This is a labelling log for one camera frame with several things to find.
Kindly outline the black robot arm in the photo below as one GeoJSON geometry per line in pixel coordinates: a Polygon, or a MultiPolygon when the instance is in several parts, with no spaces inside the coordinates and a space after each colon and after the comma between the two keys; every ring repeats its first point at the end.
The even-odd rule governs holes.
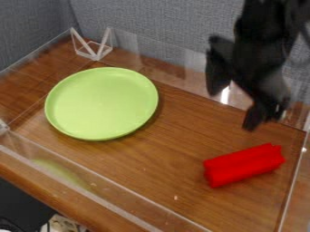
{"type": "Polygon", "coordinates": [[[234,25],[234,38],[209,38],[206,85],[217,95],[230,83],[251,97],[242,128],[254,131],[269,121],[279,121],[291,103],[282,70],[297,38],[310,45],[310,0],[245,0],[234,25]]]}

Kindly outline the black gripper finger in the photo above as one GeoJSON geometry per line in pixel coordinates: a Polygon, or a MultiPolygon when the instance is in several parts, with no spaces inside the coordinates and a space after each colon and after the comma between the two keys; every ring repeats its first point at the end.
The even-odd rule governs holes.
{"type": "Polygon", "coordinates": [[[206,87],[211,96],[215,96],[231,82],[231,61],[214,49],[206,53],[206,87]]]}
{"type": "Polygon", "coordinates": [[[255,102],[246,112],[242,129],[254,131],[262,123],[269,119],[267,108],[261,102],[255,102]]]}

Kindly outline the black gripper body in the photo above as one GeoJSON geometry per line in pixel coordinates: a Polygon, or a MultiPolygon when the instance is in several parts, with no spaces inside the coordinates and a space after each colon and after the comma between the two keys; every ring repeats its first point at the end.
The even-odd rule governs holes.
{"type": "Polygon", "coordinates": [[[209,43],[209,50],[214,49],[231,61],[230,84],[238,85],[253,103],[261,102],[266,106],[267,121],[281,120],[291,103],[290,89],[282,76],[291,37],[282,22],[263,23],[239,18],[235,38],[230,40],[214,34],[209,43]]]}

